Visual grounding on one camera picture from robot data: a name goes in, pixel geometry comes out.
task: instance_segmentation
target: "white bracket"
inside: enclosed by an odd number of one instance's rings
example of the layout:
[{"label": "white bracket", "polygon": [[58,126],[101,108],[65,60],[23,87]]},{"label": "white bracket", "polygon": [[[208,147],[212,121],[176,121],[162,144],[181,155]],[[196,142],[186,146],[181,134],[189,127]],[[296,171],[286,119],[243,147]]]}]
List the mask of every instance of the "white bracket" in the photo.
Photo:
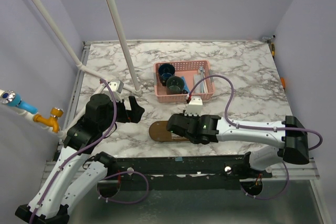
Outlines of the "white bracket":
[{"label": "white bracket", "polygon": [[[111,81],[109,83],[109,86],[113,92],[114,98],[116,100],[116,102],[122,102],[122,98],[121,98],[121,91],[123,89],[124,83],[122,81]],[[112,100],[111,94],[109,92],[109,90],[105,87],[103,89],[103,94],[106,94],[109,96],[109,98]]]},{"label": "white bracket", "polygon": [[193,96],[187,105],[184,115],[188,116],[200,116],[202,111],[203,102],[201,97]]},{"label": "white bracket", "polygon": [[273,146],[265,146],[264,148],[253,151],[250,154],[249,163],[252,169],[265,170],[267,167],[282,162],[282,158],[278,156],[279,149]]}]

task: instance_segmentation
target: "dark green cup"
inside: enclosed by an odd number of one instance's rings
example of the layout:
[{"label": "dark green cup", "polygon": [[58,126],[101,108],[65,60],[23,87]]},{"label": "dark green cup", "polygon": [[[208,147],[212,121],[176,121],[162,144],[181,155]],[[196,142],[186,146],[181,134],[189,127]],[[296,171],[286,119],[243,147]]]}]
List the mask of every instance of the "dark green cup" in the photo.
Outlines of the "dark green cup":
[{"label": "dark green cup", "polygon": [[170,77],[166,82],[167,94],[182,94],[184,81],[178,76]]}]

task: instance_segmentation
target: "plastic basket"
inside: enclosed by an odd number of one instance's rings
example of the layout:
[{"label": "plastic basket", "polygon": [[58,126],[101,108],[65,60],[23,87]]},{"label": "plastic basket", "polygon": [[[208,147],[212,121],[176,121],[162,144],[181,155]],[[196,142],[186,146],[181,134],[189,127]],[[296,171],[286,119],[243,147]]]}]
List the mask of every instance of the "plastic basket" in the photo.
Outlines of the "plastic basket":
[{"label": "plastic basket", "polygon": [[[210,63],[207,60],[191,60],[191,61],[173,61],[173,62],[158,62],[154,64],[154,91],[159,102],[185,102],[186,94],[172,94],[168,95],[166,87],[162,86],[159,80],[158,69],[162,64],[169,63],[175,68],[175,76],[184,77],[186,84],[191,90],[194,86],[194,74],[198,74],[198,69],[203,66],[205,70],[205,76],[211,74]],[[208,88],[207,93],[194,93],[198,95],[202,100],[209,100],[215,93],[215,85],[212,78],[205,80]]]}]

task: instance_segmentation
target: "yellow faucet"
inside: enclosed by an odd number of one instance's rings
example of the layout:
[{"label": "yellow faucet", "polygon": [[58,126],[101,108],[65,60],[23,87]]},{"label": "yellow faucet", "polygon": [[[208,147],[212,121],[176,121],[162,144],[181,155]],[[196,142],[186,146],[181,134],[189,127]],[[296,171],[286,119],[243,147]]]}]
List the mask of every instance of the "yellow faucet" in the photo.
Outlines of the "yellow faucet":
[{"label": "yellow faucet", "polygon": [[36,114],[34,116],[34,122],[36,123],[42,123],[46,126],[52,127],[52,131],[55,133],[59,132],[59,125],[57,122],[57,119],[60,118],[63,115],[63,110],[57,107],[54,107],[51,109],[50,117],[44,118],[40,114]]}]

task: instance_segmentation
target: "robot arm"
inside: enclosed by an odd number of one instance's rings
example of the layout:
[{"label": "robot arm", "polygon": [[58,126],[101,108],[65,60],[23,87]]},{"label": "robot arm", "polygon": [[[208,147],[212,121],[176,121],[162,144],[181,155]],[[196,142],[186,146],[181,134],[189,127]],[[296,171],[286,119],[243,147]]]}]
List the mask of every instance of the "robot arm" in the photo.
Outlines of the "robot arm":
[{"label": "robot arm", "polygon": [[[308,164],[307,134],[300,131],[277,131],[281,127],[303,128],[294,116],[286,116],[284,121],[247,122],[235,121],[233,126],[225,118],[217,115],[200,115],[202,101],[197,97],[191,101],[182,114],[173,114],[167,130],[189,139],[194,144],[210,142],[245,141],[268,146],[246,153],[248,166],[254,170],[265,170],[268,166],[285,161],[291,164]],[[269,127],[273,130],[244,129],[239,125]]]},{"label": "robot arm", "polygon": [[[137,104],[135,97],[129,96],[129,100],[131,110],[126,110],[123,100],[117,102],[117,122],[138,123],[140,121],[144,108]],[[98,181],[106,177],[108,169],[110,168],[113,173],[117,172],[117,169],[114,169],[113,157],[104,158],[100,155],[99,159],[95,159],[88,170],[71,184],[76,172],[89,158],[94,147],[75,156],[64,168],[60,169],[60,165],[65,160],[102,136],[103,132],[112,123],[113,110],[113,103],[106,94],[91,96],[86,105],[84,116],[68,130],[64,147],[47,181],[28,205],[18,207],[15,212],[16,216],[25,222],[29,222],[33,210],[37,208],[33,223],[67,223],[69,214],[75,205]],[[55,179],[54,175],[56,173],[59,173],[59,175]],[[41,195],[45,191],[47,191],[47,194],[42,203],[38,205]]]}]

